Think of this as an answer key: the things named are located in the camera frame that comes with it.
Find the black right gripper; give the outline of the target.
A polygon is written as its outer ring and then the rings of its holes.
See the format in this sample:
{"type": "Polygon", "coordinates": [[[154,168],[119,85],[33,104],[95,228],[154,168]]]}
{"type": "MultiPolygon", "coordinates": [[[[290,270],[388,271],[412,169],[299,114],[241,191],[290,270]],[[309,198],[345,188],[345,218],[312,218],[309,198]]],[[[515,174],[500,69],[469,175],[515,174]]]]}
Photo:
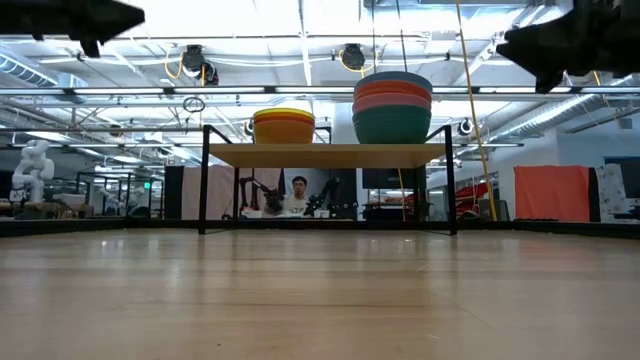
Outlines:
{"type": "MultiPolygon", "coordinates": [[[[592,0],[596,21],[595,69],[640,69],[640,0],[592,0]]],[[[547,94],[586,44],[590,0],[573,0],[565,15],[509,30],[496,47],[503,57],[536,78],[535,92],[547,94]]]]}

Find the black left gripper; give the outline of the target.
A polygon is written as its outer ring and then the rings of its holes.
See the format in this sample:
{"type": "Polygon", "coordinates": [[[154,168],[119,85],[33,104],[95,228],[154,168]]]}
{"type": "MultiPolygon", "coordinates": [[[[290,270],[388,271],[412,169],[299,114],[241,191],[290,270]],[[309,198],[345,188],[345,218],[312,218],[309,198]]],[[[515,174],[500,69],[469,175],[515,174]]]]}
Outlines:
{"type": "MultiPolygon", "coordinates": [[[[64,0],[63,32],[78,41],[86,56],[99,56],[99,47],[145,22],[143,9],[118,0],[64,0]]],[[[49,0],[0,0],[0,35],[31,35],[42,40],[58,34],[59,10],[49,0]]]]}

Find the blue matte bowl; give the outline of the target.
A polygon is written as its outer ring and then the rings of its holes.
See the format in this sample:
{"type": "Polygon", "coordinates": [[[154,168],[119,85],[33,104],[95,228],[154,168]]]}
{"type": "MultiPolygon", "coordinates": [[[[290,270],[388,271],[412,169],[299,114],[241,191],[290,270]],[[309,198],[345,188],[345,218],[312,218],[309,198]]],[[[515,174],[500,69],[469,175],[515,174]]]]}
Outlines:
{"type": "Polygon", "coordinates": [[[426,89],[429,93],[433,92],[433,85],[429,80],[427,80],[426,78],[418,74],[403,72],[403,71],[378,72],[375,74],[365,76],[364,78],[362,78],[356,83],[355,89],[358,89],[359,87],[367,83],[371,83],[375,81],[405,81],[405,82],[410,82],[415,85],[418,85],[426,89]]]}

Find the pink matte bowl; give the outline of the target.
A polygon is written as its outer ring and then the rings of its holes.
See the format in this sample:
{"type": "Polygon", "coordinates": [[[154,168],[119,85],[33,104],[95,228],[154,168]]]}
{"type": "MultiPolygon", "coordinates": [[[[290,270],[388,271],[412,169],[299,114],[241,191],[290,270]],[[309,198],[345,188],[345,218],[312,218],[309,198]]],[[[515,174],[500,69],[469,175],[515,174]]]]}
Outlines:
{"type": "Polygon", "coordinates": [[[417,95],[402,93],[365,95],[354,101],[352,111],[354,113],[359,113],[365,110],[384,106],[413,106],[430,110],[431,101],[417,95]]]}

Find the orange translucent plastic bowl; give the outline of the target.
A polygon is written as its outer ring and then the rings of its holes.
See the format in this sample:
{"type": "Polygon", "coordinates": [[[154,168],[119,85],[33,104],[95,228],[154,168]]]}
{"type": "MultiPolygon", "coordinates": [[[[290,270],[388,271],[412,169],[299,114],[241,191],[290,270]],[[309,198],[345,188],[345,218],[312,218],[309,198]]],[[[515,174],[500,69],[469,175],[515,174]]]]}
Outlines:
{"type": "Polygon", "coordinates": [[[257,144],[311,144],[315,122],[296,116],[267,116],[254,120],[257,144]]]}

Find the wooden shelf black metal legs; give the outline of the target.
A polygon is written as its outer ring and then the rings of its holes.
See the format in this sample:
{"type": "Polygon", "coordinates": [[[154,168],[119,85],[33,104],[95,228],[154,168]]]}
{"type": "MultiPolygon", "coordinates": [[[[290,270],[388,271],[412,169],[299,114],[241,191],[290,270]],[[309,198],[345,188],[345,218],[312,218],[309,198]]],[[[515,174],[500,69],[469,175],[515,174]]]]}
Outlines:
{"type": "Polygon", "coordinates": [[[202,129],[198,233],[217,224],[231,229],[300,229],[300,230],[446,230],[458,233],[455,207],[452,128],[444,125],[431,133],[432,139],[442,134],[443,144],[362,145],[362,144],[233,144],[224,138],[213,144],[210,137],[222,133],[211,125],[202,129]],[[448,215],[445,225],[427,222],[421,215],[421,191],[413,190],[414,221],[359,222],[349,220],[245,220],[238,219],[237,194],[232,194],[232,220],[207,219],[209,157],[214,156],[239,170],[241,168],[315,168],[315,169],[413,169],[424,168],[432,159],[446,157],[448,215]]]}

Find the reddish hanging cloth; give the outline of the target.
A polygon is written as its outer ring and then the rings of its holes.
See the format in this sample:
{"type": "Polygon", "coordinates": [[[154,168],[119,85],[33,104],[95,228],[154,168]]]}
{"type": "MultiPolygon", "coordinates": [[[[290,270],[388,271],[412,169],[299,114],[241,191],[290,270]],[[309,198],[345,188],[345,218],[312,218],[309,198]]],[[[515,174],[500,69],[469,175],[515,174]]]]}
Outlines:
{"type": "Polygon", "coordinates": [[[516,166],[514,175],[517,219],[590,221],[587,167],[516,166]]]}

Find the white patterned board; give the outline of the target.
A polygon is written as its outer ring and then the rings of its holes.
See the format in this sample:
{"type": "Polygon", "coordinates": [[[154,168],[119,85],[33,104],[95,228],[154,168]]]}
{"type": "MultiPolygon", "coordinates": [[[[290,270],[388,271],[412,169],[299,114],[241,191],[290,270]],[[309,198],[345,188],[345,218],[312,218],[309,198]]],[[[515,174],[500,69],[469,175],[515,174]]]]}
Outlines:
{"type": "Polygon", "coordinates": [[[598,182],[600,219],[602,223],[619,223],[616,215],[628,210],[622,170],[619,164],[606,164],[595,168],[598,182]]]}

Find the red fabric object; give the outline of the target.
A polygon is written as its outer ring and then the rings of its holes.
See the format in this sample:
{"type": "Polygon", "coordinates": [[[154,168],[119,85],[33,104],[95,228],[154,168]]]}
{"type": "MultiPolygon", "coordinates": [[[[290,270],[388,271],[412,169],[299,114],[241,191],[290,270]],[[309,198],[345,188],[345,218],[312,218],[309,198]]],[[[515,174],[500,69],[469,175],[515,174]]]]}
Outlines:
{"type": "Polygon", "coordinates": [[[497,198],[485,182],[460,188],[455,194],[456,218],[496,220],[497,198]]]}

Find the tall black panel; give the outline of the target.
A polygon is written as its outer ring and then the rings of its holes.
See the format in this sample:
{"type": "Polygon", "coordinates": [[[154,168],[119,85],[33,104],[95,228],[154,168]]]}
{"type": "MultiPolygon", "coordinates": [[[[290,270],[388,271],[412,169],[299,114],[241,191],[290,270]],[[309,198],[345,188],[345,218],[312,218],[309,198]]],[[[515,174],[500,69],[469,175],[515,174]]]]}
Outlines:
{"type": "Polygon", "coordinates": [[[167,166],[164,175],[164,218],[182,219],[183,166],[167,166]]]}

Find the black monitor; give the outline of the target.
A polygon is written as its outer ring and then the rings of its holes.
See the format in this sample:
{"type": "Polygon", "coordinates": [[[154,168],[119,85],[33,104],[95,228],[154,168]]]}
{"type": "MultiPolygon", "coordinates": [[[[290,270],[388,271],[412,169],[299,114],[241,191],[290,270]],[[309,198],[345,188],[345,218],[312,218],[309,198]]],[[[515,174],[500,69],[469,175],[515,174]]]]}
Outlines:
{"type": "Polygon", "coordinates": [[[365,189],[426,188],[426,171],[414,169],[363,169],[362,183],[365,189]]]}

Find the pale pink curtain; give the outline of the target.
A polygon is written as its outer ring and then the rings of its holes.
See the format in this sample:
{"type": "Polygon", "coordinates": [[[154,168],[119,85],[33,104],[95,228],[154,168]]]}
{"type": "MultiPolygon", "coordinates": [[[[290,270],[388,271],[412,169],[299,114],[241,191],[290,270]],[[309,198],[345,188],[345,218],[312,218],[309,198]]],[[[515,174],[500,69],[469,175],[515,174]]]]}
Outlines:
{"type": "MultiPolygon", "coordinates": [[[[231,215],[233,209],[233,189],[235,168],[223,165],[213,165],[208,168],[207,185],[207,219],[220,220],[224,214],[231,215]]],[[[278,187],[281,171],[279,169],[240,169],[239,177],[255,178],[269,187],[278,187]]],[[[201,170],[199,167],[185,167],[182,177],[181,219],[199,219],[201,170]]]]}

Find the person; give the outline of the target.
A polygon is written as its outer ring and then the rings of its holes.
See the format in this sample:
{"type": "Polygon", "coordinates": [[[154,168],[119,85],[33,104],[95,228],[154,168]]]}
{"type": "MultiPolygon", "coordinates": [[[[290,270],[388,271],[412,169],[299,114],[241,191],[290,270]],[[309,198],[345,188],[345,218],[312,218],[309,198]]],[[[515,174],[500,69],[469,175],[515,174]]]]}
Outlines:
{"type": "Polygon", "coordinates": [[[284,212],[288,215],[303,215],[308,207],[306,196],[307,179],[296,176],[292,179],[292,193],[284,196],[284,212]]]}

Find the silver ventilation duct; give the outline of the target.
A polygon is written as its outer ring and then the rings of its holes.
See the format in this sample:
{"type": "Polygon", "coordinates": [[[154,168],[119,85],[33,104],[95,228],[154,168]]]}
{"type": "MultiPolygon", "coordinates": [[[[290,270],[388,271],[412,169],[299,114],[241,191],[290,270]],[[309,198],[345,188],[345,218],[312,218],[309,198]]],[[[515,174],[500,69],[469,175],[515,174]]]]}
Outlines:
{"type": "Polygon", "coordinates": [[[563,102],[551,102],[510,121],[505,126],[493,130],[484,137],[486,142],[505,141],[507,138],[524,137],[533,133],[560,125],[575,117],[586,115],[605,106],[605,99],[609,95],[618,95],[618,92],[591,93],[575,95],[563,102]]]}

